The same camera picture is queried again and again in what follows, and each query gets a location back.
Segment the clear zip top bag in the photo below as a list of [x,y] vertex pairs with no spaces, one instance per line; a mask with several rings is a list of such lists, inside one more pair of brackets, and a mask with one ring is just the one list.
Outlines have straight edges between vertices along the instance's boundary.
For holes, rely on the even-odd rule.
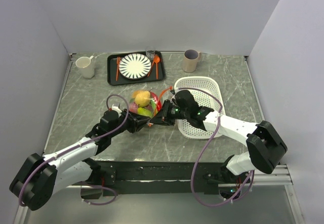
[[[139,89],[139,90],[135,90],[129,101],[128,101],[128,105],[132,102],[134,102],[134,99],[135,99],[135,95],[137,94],[138,91],[150,91],[150,92],[154,92],[158,97],[159,97],[159,100],[161,102],[161,105],[163,106],[163,102],[166,100],[166,99],[170,99],[170,96],[169,94],[171,93],[171,91],[173,90],[173,87],[172,86],[169,86],[168,88],[162,90],[162,92],[160,92],[158,94],[157,90],[156,89]],[[149,104],[148,106],[144,107],[150,111],[152,111],[152,117],[150,118],[153,118],[159,111],[157,111],[156,109],[152,109],[151,105]]]

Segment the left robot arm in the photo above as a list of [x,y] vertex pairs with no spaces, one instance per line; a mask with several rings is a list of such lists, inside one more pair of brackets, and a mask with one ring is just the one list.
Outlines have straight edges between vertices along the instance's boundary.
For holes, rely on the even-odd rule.
[[106,150],[124,131],[140,131],[150,120],[127,110],[109,109],[89,133],[73,145],[52,154],[30,155],[10,184],[19,204],[38,210],[65,187],[84,182],[96,188],[113,185],[115,170],[104,170],[92,157]]

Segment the red chili pepper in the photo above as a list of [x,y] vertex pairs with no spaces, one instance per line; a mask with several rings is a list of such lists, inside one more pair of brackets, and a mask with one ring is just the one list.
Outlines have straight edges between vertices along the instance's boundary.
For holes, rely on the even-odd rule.
[[150,92],[150,96],[150,105],[152,109],[156,109],[157,111],[159,111],[162,107],[159,97],[154,92]]

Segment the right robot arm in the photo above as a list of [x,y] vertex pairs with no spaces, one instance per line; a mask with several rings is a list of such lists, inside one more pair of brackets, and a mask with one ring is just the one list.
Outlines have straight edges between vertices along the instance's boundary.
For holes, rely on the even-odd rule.
[[178,91],[173,101],[165,100],[151,123],[171,126],[176,120],[186,120],[196,129],[220,133],[247,147],[247,152],[233,155],[224,162],[221,175],[226,182],[234,182],[240,174],[251,170],[271,174],[288,150],[268,121],[257,124],[226,116],[199,105],[189,90]]

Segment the green pear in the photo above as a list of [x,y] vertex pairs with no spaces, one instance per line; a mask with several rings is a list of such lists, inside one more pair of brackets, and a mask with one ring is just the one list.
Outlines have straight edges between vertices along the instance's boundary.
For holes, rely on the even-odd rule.
[[152,111],[150,111],[146,108],[143,108],[143,107],[139,107],[137,109],[137,114],[145,116],[145,117],[152,117]]

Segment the yellow lemon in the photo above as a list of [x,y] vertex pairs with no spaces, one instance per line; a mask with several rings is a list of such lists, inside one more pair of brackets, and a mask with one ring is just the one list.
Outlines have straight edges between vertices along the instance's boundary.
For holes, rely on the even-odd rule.
[[135,95],[134,102],[139,107],[146,107],[150,104],[151,94],[150,91],[138,91]]

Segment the purple onion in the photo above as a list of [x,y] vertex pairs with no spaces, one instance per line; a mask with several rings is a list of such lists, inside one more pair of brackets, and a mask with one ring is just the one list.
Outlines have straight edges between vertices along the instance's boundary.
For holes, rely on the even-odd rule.
[[135,102],[130,103],[129,110],[136,114],[138,112],[138,105]]

